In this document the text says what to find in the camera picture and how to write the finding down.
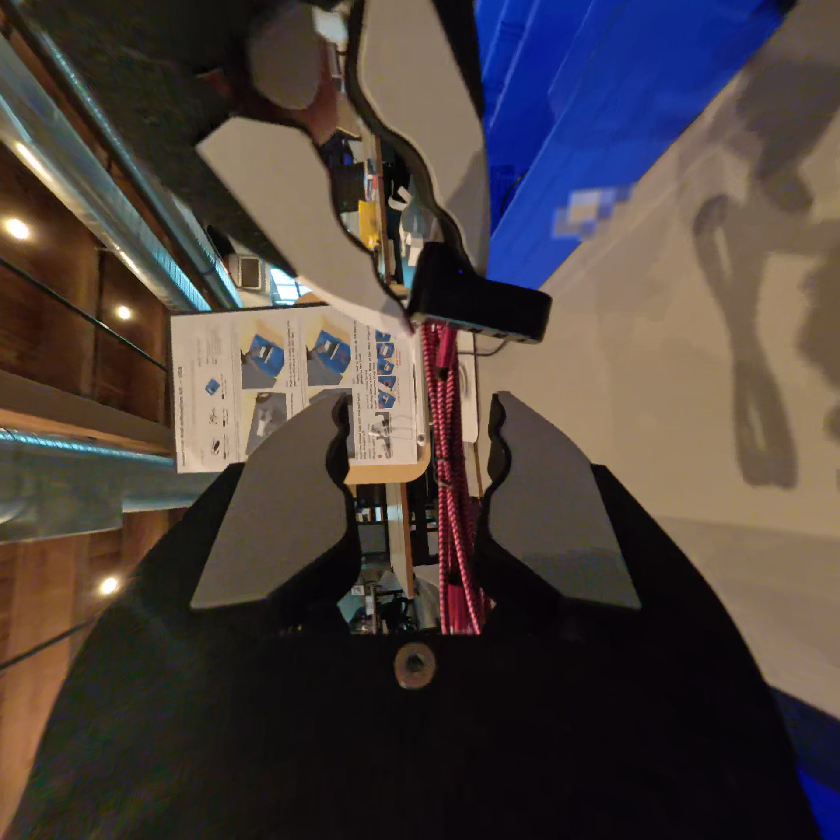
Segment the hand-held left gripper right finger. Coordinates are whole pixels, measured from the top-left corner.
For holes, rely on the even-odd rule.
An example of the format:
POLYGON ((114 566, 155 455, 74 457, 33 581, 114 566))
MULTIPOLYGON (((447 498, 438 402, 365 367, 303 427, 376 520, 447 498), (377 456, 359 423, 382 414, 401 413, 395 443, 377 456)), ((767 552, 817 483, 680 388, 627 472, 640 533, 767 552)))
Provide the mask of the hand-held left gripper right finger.
POLYGON ((638 611, 592 462, 510 392, 493 395, 490 486, 476 528, 476 578, 496 602, 550 611, 563 602, 638 611))

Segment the white board stand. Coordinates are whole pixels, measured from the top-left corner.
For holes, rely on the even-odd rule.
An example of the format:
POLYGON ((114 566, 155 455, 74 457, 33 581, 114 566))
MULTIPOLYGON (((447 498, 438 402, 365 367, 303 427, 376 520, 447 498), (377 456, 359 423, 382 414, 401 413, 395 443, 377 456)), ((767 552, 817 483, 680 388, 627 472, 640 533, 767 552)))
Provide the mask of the white board stand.
POLYGON ((473 445, 478 441, 480 432, 478 366, 473 353, 458 351, 458 383, 462 439, 473 445))

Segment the wooden display board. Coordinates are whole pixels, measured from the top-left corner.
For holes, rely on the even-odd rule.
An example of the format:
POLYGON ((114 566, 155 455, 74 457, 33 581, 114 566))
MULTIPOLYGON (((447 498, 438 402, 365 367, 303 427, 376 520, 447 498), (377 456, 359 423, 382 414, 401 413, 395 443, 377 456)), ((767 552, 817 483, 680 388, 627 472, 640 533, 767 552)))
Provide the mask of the wooden display board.
MULTIPOLYGON (((409 290, 400 284, 392 284, 391 290, 395 292, 397 298, 405 303, 408 299, 409 290)), ((302 306, 320 306, 322 301, 319 296, 313 291, 306 292, 293 304, 295 307, 302 306)), ((420 477, 429 467, 433 448, 430 443, 430 421, 427 420, 426 432, 421 443, 417 447, 417 461, 411 465, 395 465, 393 462, 387 464, 359 464, 352 465, 349 468, 345 478, 345 484, 348 488, 357 487, 358 485, 377 485, 377 484, 407 484, 416 478, 420 477)))

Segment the silver air duct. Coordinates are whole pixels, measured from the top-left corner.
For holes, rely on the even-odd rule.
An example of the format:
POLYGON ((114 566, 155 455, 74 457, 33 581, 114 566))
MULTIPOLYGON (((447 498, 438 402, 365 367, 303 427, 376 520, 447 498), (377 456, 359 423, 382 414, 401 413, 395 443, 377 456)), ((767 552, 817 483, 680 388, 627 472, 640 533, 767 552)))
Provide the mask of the silver air duct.
POLYGON ((1 430, 1 543, 119 529, 130 513, 187 508, 216 478, 171 458, 1 430))

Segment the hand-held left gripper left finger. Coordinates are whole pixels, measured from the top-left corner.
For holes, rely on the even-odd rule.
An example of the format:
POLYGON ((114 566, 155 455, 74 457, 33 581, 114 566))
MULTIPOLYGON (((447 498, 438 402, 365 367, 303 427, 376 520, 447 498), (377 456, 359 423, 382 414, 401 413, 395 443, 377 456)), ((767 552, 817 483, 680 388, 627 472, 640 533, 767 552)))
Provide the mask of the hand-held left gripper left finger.
POLYGON ((247 457, 191 608, 336 605, 361 572, 350 469, 350 399, 331 394, 247 457))

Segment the printed instruction sheet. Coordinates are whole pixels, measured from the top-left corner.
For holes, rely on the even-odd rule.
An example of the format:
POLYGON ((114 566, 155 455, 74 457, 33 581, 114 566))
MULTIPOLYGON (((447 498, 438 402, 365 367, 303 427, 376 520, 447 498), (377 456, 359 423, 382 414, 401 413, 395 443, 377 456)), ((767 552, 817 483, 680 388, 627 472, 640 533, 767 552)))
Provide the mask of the printed instruction sheet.
POLYGON ((311 404, 340 397, 352 467, 419 462, 415 348, 329 306, 174 317, 171 360, 179 473, 245 461, 311 404))

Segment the black usb hub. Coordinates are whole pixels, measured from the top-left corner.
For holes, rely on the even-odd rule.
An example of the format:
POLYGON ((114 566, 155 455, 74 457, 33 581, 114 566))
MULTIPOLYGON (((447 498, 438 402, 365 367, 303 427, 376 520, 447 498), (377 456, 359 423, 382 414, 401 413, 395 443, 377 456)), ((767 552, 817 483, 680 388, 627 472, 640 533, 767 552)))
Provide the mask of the black usb hub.
POLYGON ((552 298, 540 290, 479 276, 445 243, 427 242, 407 301, 415 325, 433 323, 500 340, 540 343, 552 298))

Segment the metal ceiling pipe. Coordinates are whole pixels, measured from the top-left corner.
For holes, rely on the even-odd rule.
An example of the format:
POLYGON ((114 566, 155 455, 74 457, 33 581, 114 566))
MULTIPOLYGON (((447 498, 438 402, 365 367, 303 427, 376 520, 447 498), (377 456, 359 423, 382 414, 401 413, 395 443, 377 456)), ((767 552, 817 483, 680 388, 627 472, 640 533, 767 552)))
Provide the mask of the metal ceiling pipe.
POLYGON ((135 163, 55 57, 2 14, 2 145, 169 310, 241 309, 193 213, 135 163))

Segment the blue plastic bin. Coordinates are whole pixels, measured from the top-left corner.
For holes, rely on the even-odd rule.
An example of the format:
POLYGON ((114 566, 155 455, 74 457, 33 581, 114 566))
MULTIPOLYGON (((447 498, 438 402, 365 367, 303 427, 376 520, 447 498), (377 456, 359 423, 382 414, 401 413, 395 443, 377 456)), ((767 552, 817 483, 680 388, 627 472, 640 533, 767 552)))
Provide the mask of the blue plastic bin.
POLYGON ((488 277, 541 288, 606 228, 794 4, 476 2, 488 277))
POLYGON ((839 838, 839 720, 771 688, 793 744, 797 768, 820 834, 839 838))

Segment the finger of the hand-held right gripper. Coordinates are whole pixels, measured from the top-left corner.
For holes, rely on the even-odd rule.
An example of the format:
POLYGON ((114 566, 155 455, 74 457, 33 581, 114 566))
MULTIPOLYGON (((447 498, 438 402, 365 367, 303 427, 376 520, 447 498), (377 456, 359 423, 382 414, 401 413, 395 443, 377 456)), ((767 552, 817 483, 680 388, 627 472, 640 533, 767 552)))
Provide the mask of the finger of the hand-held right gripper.
POLYGON ((490 246, 490 185, 475 3, 357 1, 350 99, 407 164, 444 242, 475 270, 490 246))
POLYGON ((233 117, 196 152, 321 302, 393 337, 413 336, 372 252, 336 213, 329 170, 303 131, 233 117))

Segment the thin black rail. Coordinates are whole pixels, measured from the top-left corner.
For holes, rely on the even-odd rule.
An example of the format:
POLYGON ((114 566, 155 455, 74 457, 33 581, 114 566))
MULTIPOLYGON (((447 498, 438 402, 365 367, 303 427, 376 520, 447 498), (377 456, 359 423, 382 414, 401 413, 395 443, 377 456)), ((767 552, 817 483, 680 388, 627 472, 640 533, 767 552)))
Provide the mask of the thin black rail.
POLYGON ((29 284, 31 287, 35 288, 37 291, 39 291, 43 295, 47 296, 48 299, 52 300, 53 302, 58 303, 64 309, 69 310, 73 314, 77 315, 79 318, 81 318, 86 323, 90 324, 95 329, 97 329, 100 332, 108 335, 110 338, 120 342, 121 345, 128 348, 133 353, 139 355, 139 357, 141 357, 145 361, 151 363, 156 368, 160 369, 164 373, 168 372, 168 367, 167 367, 166 364, 156 360, 153 356, 146 353, 139 346, 132 343, 128 339, 124 338, 121 334, 119 334, 116 331, 114 331, 113 329, 111 329, 107 324, 105 324, 104 322, 102 322, 98 318, 95 318, 94 316, 90 315, 86 311, 82 310, 77 305, 70 302, 69 300, 67 300, 62 295, 60 295, 57 291, 48 287, 45 283, 43 283, 40 280, 37 280, 36 278, 31 276, 26 270, 24 270, 22 268, 19 268, 14 263, 10 262, 9 260, 7 260, 4 257, 1 258, 1 267, 3 269, 5 269, 6 271, 10 272, 11 274, 13 274, 14 276, 16 276, 18 279, 22 280, 23 282, 29 284))

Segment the square wall vent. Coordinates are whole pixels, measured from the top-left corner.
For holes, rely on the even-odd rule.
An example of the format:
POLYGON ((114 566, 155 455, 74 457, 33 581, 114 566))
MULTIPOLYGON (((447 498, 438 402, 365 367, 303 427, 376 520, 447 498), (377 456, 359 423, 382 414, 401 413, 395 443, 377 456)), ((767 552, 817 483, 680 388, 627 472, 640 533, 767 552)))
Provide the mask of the square wall vent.
POLYGON ((236 288, 267 294, 270 270, 263 259, 252 255, 232 254, 227 257, 227 270, 236 288))

